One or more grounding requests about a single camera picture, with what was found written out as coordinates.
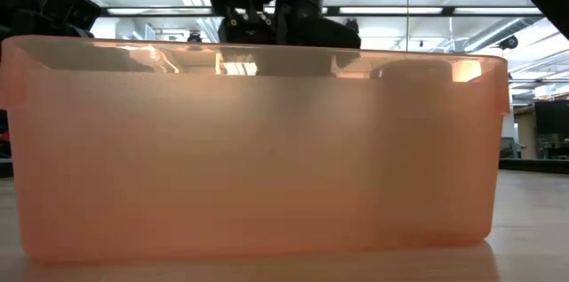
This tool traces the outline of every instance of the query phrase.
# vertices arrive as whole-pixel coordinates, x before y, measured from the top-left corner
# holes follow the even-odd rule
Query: desk
[[[162,263],[43,265],[20,249],[13,181],[0,180],[0,281],[566,281],[569,176],[502,171],[480,246]]]

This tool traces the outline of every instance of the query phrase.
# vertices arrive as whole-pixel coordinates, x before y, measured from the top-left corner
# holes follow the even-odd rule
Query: orange plastic container
[[[503,59],[26,36],[0,74],[33,258],[458,246],[491,227]]]

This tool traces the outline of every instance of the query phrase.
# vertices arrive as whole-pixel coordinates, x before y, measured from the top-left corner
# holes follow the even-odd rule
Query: ceiling
[[[121,11],[123,12],[121,15],[127,18],[122,18],[120,23],[130,21],[128,25],[137,28],[149,25],[158,33],[156,37],[158,39],[168,39],[172,36],[182,39],[187,37],[190,30],[197,30],[202,32],[206,41],[217,41],[216,30],[220,23],[218,18],[211,16],[203,18],[164,17],[164,15],[143,17],[140,15],[146,9],[156,6],[171,7],[172,9],[166,11],[176,13],[180,11],[176,10],[176,7],[207,6],[211,5],[210,0],[93,1],[101,6],[117,8],[117,12],[124,8],[134,7],[134,9]],[[484,37],[485,32],[499,29],[505,21],[509,20],[509,18],[496,16],[496,13],[508,12],[511,17],[511,13],[519,12],[519,18],[521,18],[527,10],[532,10],[533,14],[536,12],[529,0],[325,0],[325,5],[357,9],[356,12],[359,13],[352,14],[354,15],[352,18],[356,18],[359,24],[363,48],[413,52],[450,52],[453,48],[456,49],[456,41]],[[406,13],[410,12],[405,8],[407,5],[425,10],[427,10],[426,7],[460,6],[469,8],[475,15],[452,18],[442,16],[407,18]],[[373,8],[374,12],[382,13],[389,10],[388,13],[395,13],[395,15],[392,17],[370,16],[367,12],[372,9],[371,6],[376,6]],[[333,17],[333,20],[341,23],[346,19]],[[490,44],[477,50],[476,53],[507,58],[512,77],[515,79],[554,77],[558,80],[569,77],[569,57],[563,53],[569,50],[569,43],[547,20],[538,21],[527,28],[520,27],[513,33],[520,43],[517,49],[503,51],[495,48],[494,44]],[[510,87],[517,101],[526,103],[536,96],[536,88],[541,86],[551,88],[551,85],[549,83],[515,83]],[[541,91],[538,89],[537,94],[540,95],[542,90],[544,88],[541,88]]]

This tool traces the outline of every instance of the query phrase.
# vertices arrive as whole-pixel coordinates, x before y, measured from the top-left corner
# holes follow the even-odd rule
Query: table surface
[[[569,280],[569,176],[501,172],[493,230],[468,248],[160,263],[45,265],[20,249],[12,180],[0,180],[0,281]]]

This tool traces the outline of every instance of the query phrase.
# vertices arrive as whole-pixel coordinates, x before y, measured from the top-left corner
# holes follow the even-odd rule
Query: translucent plastic bin
[[[459,246],[491,228],[503,59],[40,36],[2,56],[33,258]]]

